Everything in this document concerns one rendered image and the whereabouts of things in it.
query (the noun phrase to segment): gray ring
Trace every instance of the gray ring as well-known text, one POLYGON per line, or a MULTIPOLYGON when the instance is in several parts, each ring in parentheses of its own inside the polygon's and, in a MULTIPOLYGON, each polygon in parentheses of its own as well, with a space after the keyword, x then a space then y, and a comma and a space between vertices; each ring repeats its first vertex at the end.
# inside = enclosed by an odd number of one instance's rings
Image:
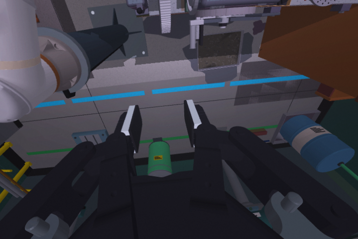
POLYGON ((81 66, 81 77, 77 79, 78 82, 71 87, 69 91, 70 93, 77 92, 84 87, 90 78, 91 66, 90 60, 82 46, 69 34, 50 27, 38 27, 38 36, 54 37, 71 48, 79 60, 81 66))

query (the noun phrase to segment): green canister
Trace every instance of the green canister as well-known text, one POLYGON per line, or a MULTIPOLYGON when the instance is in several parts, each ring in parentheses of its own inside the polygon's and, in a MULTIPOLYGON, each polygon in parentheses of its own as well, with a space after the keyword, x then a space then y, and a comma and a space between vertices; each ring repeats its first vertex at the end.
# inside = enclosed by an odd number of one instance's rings
POLYGON ((149 145, 148 172, 149 176, 165 177, 172 174, 171 154, 167 142, 154 139, 149 145))

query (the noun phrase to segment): green pipe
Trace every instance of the green pipe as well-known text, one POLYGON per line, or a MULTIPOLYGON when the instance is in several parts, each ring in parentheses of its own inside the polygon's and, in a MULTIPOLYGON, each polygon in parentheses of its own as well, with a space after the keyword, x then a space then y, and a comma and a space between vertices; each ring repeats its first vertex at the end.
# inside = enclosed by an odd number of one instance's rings
POLYGON ((358 181, 358 176, 353 173, 349 168, 344 165, 344 163, 340 163, 339 166, 341 166, 344 170, 346 170, 351 176, 353 176, 358 181))

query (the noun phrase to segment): green stripe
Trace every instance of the green stripe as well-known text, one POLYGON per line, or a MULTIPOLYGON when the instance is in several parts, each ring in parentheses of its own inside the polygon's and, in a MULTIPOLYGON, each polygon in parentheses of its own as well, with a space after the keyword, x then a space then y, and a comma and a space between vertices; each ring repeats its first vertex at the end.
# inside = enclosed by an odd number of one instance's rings
POLYGON ((348 183, 339 173, 335 170, 326 173, 331 177, 357 204, 358 204, 358 191, 348 183))
MULTIPOLYGON (((255 128, 249 128, 249 130, 251 129, 258 129, 258 128, 277 128, 277 125, 269 125, 269 126, 263 126, 263 127, 255 127, 255 128)), ((177 137, 169 137, 169 138, 163 138, 164 141, 168 141, 168 140, 177 140, 177 139, 184 139, 184 138, 189 138, 188 135, 184 135, 184 136, 177 136, 177 137)), ((152 143, 153 140, 152 139, 147 139, 147 140, 141 140, 140 143, 152 143)), ((56 150, 47 150, 47 151, 38 151, 38 152, 29 152, 27 153, 27 155, 37 155, 37 154, 45 154, 45 153, 59 153, 59 152, 68 152, 71 151, 73 148, 63 148, 63 149, 56 149, 56 150)))

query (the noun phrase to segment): warning sticker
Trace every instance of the warning sticker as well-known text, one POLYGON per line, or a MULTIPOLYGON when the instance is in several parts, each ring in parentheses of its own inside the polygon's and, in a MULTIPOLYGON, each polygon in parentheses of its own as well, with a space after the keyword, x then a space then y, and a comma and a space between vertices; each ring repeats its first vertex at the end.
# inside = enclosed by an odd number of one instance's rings
POLYGON ((163 155, 158 155, 153 158, 153 160, 161 160, 163 159, 163 155))

